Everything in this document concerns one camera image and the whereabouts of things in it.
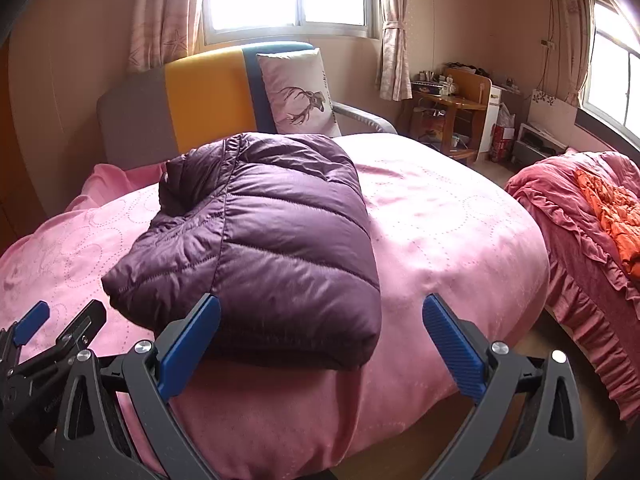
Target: folded jacket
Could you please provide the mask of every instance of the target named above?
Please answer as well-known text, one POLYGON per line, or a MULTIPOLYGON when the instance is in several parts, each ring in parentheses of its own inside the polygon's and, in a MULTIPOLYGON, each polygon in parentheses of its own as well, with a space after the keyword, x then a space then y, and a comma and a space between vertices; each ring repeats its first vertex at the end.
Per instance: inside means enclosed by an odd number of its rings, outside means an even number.
POLYGON ((205 292, 210 354, 350 369, 372 355, 380 286, 358 175, 319 135, 238 134, 169 161, 161 209, 102 278, 111 306, 160 332, 205 292))

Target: window frame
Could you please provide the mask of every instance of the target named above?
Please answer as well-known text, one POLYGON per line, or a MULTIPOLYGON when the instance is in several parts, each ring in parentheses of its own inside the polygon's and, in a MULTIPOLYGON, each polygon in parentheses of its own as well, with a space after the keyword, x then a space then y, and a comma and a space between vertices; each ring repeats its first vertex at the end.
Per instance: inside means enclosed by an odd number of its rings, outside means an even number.
MULTIPOLYGON (((607 5, 605 2, 601 2, 599 0, 596 0, 596 5, 597 4, 600 4, 600 5, 603 5, 605 7, 608 7, 609 9, 615 11, 616 13, 618 12, 616 9, 614 9, 610 5, 607 5)), ((620 123, 617 120, 615 120, 613 117, 611 117, 609 114, 607 114, 603 110, 600 110, 597 106, 595 106, 595 105, 593 105, 593 104, 591 104, 589 102, 589 93, 591 91, 591 63, 589 63, 589 71, 588 71, 588 75, 587 75, 587 81, 586 81, 586 83, 584 85, 582 108, 584 110, 588 111, 589 113, 595 115, 599 119, 603 120, 604 122, 606 122, 609 126, 614 128, 623 137, 627 138, 628 140, 634 141, 633 144, 637 145, 638 142, 640 141, 640 132, 638 132, 637 134, 633 133, 633 131, 631 131, 629 128, 627 128, 625 126, 625 123, 626 123, 626 118, 628 117, 628 113, 629 113, 629 100, 630 100, 629 97, 630 97, 630 92, 631 92, 631 56, 636 56, 640 60, 640 52, 638 52, 637 50, 635 50, 632 47, 628 46, 626 43, 623 43, 622 41, 618 40, 616 37, 613 37, 608 32, 605 32, 604 30, 600 30, 598 27, 595 28, 595 34, 594 34, 594 38, 593 38, 594 44, 595 44, 595 37, 598 34, 601 35, 606 40, 609 40, 612 43, 614 43, 617 46, 619 46, 620 48, 626 50, 626 60, 627 60, 626 62, 627 62, 627 66, 628 66, 628 79, 627 79, 627 83, 626 83, 627 86, 626 86, 625 119, 624 119, 623 123, 620 123)))
POLYGON ((297 25, 281 27, 249 27, 215 31, 211 21, 210 0, 203 0, 200 23, 201 50, 215 48, 220 43, 263 38, 282 38, 291 36, 353 36, 356 38, 380 37, 380 0, 364 0, 364 25, 347 23, 306 22, 303 0, 296 0, 297 25))

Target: window sill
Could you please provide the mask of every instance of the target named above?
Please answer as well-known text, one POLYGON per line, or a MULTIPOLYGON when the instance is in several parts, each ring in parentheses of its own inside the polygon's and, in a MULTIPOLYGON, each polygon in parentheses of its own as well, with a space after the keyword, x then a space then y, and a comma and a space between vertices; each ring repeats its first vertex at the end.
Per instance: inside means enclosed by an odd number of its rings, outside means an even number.
POLYGON ((368 38, 366 36, 345 36, 343 34, 282 34, 278 36, 255 36, 252 38, 245 38, 242 40, 226 40, 219 43, 204 44, 202 41, 198 42, 197 53, 206 52, 208 50, 217 50, 219 48, 225 48, 228 46, 239 46, 250 43, 261 43, 263 41, 303 41, 305 43, 313 44, 313 38, 327 38, 331 40, 346 40, 346 41, 358 41, 358 40, 375 40, 376 38, 368 38))
POLYGON ((628 156, 637 166, 640 166, 640 139, 630 138, 630 135, 607 123, 603 118, 584 107, 578 108, 575 125, 589 132, 604 144, 628 156))
POLYGON ((369 27, 361 25, 341 25, 327 23, 324 25, 304 25, 290 27, 262 27, 230 30, 225 32, 204 33, 204 47, 216 46, 220 43, 231 43, 245 40, 264 40, 266 38, 281 38, 291 36, 345 36, 352 38, 376 39, 379 34, 369 27))

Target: pink floral curtain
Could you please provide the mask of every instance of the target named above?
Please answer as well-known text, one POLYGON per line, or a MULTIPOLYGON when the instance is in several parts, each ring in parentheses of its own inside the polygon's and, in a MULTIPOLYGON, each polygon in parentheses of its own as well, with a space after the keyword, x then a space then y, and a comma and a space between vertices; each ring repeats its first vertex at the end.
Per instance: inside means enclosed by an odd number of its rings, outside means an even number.
POLYGON ((406 52, 404 18, 408 0, 380 0, 382 17, 382 51, 376 84, 380 97, 389 101, 411 98, 409 59, 406 52))
POLYGON ((594 0, 559 0, 568 56, 569 91, 565 99, 578 106, 578 98, 589 71, 591 45, 595 34, 594 0))
POLYGON ((202 0, 136 0, 129 69, 144 72, 194 53, 202 0))

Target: pink bedspread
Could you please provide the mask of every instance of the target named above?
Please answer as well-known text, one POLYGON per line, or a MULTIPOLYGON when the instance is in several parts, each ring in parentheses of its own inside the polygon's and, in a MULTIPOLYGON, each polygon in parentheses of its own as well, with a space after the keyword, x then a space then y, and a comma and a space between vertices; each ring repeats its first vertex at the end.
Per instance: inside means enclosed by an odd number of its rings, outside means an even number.
MULTIPOLYGON (((228 478, 287 479, 335 465, 400 433, 451 394, 452 379, 422 326, 422 300, 430 292, 489 339, 509 343, 531 327, 545 302, 548 261, 540 230, 503 190, 404 137, 335 140, 356 165, 372 222, 382 335, 371 361, 354 372, 202 362, 172 407, 204 457, 228 478)), ((156 168, 139 171, 158 179, 156 168)), ((91 298, 108 303, 100 277, 158 210, 157 186, 130 192, 144 178, 132 183, 127 175, 97 166, 72 210, 0 259, 0 326, 38 300, 51 308, 23 357, 52 344, 91 298)), ((98 355, 125 352, 150 336, 108 308, 92 348, 98 355)), ((154 464, 131 406, 126 399, 121 404, 143 459, 154 464)))
POLYGON ((640 291, 575 181, 590 171, 640 196, 640 171, 618 152, 554 156, 507 184, 539 225, 550 263, 547 304, 572 330, 627 420, 640 412, 640 291))

